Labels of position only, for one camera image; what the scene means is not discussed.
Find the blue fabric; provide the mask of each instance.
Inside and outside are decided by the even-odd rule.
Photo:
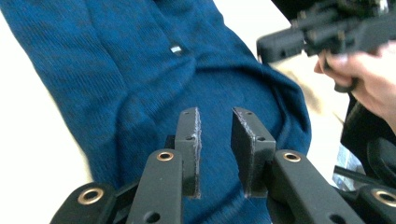
[[[137,179],[179,112],[198,106],[202,199],[184,200],[185,222],[269,223],[265,200],[241,191],[232,108],[255,112],[279,148],[306,153],[304,98],[257,63],[211,0],[0,0],[0,8],[95,181],[118,188]]]

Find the garment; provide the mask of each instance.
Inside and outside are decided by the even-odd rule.
[[[0,0],[0,8],[95,181],[136,180],[175,133],[179,112],[197,106],[202,199],[184,200],[185,223],[269,222],[265,200],[241,190],[232,108],[255,112],[279,148],[306,153],[304,97],[257,63],[211,0]]]

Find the white surface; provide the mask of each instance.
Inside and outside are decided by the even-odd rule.
[[[216,0],[216,4],[253,52],[259,36],[289,26],[269,0]],[[310,108],[314,139],[308,158],[328,176],[338,148],[341,126],[332,113],[339,103],[331,96],[329,79],[310,77],[313,63],[303,56],[276,68],[306,84],[305,96],[318,98],[313,105],[319,104],[321,110]],[[90,177],[56,106],[2,17],[0,102],[0,223],[48,223],[65,198]]]

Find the blue shirt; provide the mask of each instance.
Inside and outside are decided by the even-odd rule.
[[[299,87],[256,61],[211,0],[0,0],[85,152],[95,181],[118,188],[175,134],[179,112],[199,107],[200,200],[186,223],[270,222],[246,199],[231,151],[232,108],[253,111],[278,148],[306,153],[310,124]]]

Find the human hand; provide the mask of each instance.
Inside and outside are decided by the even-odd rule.
[[[357,86],[352,91],[354,97],[384,119],[396,133],[396,41],[389,41],[373,54],[331,55],[322,52],[314,71],[326,74],[345,87],[357,78]]]

